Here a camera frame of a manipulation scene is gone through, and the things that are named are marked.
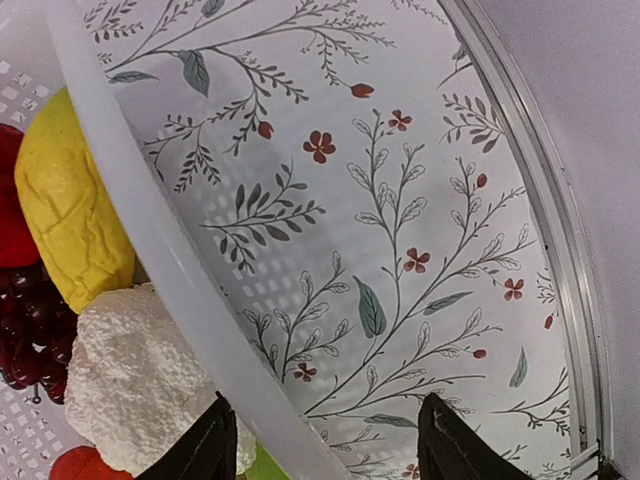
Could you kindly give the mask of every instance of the metal rim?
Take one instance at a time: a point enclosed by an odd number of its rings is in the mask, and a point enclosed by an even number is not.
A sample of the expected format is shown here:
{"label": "metal rim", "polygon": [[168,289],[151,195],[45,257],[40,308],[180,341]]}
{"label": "metal rim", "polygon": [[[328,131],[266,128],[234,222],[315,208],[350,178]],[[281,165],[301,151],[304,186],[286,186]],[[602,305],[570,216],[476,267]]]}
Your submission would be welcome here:
{"label": "metal rim", "polygon": [[527,84],[477,0],[438,0],[498,111],[545,244],[565,326],[572,455],[613,458],[609,368],[584,229],[561,159]]}

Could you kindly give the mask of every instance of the white wall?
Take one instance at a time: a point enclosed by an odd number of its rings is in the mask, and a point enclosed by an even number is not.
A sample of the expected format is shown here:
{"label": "white wall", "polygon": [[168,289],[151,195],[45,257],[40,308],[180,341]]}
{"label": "white wall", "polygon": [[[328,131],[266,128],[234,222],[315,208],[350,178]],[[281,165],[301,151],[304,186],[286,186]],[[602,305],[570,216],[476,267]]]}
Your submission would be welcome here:
{"label": "white wall", "polygon": [[607,322],[615,460],[640,478],[640,9],[637,0],[480,0],[567,168]]}

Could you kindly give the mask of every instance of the floral wallpaper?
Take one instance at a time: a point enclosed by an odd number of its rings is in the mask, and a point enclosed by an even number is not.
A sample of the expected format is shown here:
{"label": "floral wallpaper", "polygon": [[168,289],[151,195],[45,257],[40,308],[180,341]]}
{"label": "floral wallpaper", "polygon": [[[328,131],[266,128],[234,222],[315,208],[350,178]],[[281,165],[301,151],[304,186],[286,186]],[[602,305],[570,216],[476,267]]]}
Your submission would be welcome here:
{"label": "floral wallpaper", "polygon": [[434,0],[81,4],[239,324],[354,478],[420,478],[432,391],[519,468],[569,478],[543,248]]}

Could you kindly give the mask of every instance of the red grapes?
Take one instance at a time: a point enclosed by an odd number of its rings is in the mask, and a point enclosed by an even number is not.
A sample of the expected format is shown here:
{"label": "red grapes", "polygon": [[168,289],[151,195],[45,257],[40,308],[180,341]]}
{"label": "red grapes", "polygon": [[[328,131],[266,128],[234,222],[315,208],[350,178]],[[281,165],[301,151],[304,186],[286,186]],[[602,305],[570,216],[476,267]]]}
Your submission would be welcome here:
{"label": "red grapes", "polygon": [[0,373],[8,386],[40,383],[63,404],[77,324],[42,263],[0,269]]}

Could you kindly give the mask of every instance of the green leaf print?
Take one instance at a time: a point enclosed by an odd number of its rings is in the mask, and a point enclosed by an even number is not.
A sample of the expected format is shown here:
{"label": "green leaf print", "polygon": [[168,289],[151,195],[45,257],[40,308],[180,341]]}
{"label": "green leaf print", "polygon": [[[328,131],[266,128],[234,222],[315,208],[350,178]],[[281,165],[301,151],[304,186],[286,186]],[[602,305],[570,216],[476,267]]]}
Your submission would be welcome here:
{"label": "green leaf print", "polygon": [[184,79],[194,90],[208,98],[210,79],[202,54],[195,50],[180,50],[177,55],[184,64]]}
{"label": "green leaf print", "polygon": [[133,83],[140,80],[158,80],[158,78],[144,72],[121,72],[111,77],[109,83]]}
{"label": "green leaf print", "polygon": [[524,379],[527,377],[527,371],[529,370],[529,365],[527,364],[527,355],[524,353],[524,348],[520,350],[520,358],[518,359],[518,365],[516,366],[516,371],[513,372],[513,376],[511,377],[511,381],[509,382],[509,386],[513,388],[518,388],[524,382]]}
{"label": "green leaf print", "polygon": [[202,6],[202,16],[211,18],[224,7],[225,0],[207,0]]}
{"label": "green leaf print", "polygon": [[434,300],[429,305],[427,305],[427,308],[424,309],[423,314],[425,316],[427,316],[427,317],[429,315],[433,315],[434,313],[442,310],[443,308],[450,307],[451,305],[456,303],[458,300],[461,300],[464,297],[466,297],[467,295],[471,295],[472,293],[473,292],[454,293],[453,295],[449,295],[447,297],[439,298],[438,300]]}
{"label": "green leaf print", "polygon": [[392,425],[399,428],[418,428],[418,426],[404,417],[396,417],[395,415],[387,415],[386,413],[378,413],[364,419],[364,423],[372,423],[378,425]]}
{"label": "green leaf print", "polygon": [[362,283],[358,277],[354,276],[353,279],[360,289],[358,310],[365,335],[367,338],[382,335],[387,328],[387,317],[384,314],[384,310],[382,310],[378,297],[371,287]]}

